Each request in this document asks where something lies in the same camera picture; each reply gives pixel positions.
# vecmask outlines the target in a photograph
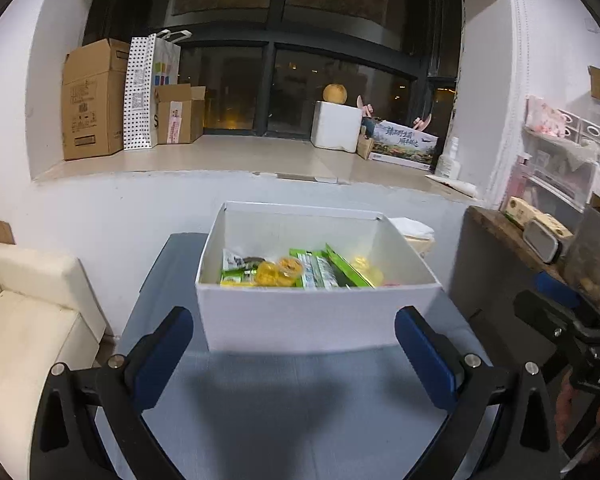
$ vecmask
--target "cream leather sofa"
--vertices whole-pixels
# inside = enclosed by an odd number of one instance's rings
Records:
[[[76,258],[0,244],[0,462],[13,480],[29,477],[49,368],[90,368],[105,326]]]

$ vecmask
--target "table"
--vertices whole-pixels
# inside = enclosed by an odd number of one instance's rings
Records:
[[[174,305],[194,317],[194,336],[157,406],[144,420],[189,480],[399,480],[445,418],[399,346],[287,356],[209,352],[194,277],[205,234],[171,235],[140,290],[117,352],[128,353]],[[461,352],[485,358],[443,292],[426,315]],[[456,478],[467,478],[494,408]],[[102,409],[96,423],[112,464],[134,476]]]
[[[500,211],[478,206],[467,208],[469,218],[477,222],[488,233],[501,241],[533,272],[547,272],[552,278],[564,283],[555,265],[547,265],[531,250],[522,239],[522,229],[507,220]]]

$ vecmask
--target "sofa armrest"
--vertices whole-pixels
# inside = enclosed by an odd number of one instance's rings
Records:
[[[77,310],[94,338],[102,338],[106,322],[78,258],[0,244],[0,286]]]

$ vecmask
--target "window sill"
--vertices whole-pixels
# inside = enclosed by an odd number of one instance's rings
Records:
[[[456,202],[472,200],[426,178],[422,170],[363,160],[355,153],[321,150],[305,140],[267,137],[203,136],[193,144],[63,161],[37,177],[36,182],[135,171],[248,171],[289,180],[416,189]]]

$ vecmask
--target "brown countertop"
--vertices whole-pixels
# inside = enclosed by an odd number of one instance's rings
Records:
[[[513,251],[529,269],[534,272],[544,270],[551,277],[564,283],[558,269],[554,265],[547,265],[540,260],[531,250],[531,247],[522,239],[522,229],[507,220],[500,211],[472,205],[467,208],[467,214],[493,237],[500,240],[505,247]]]

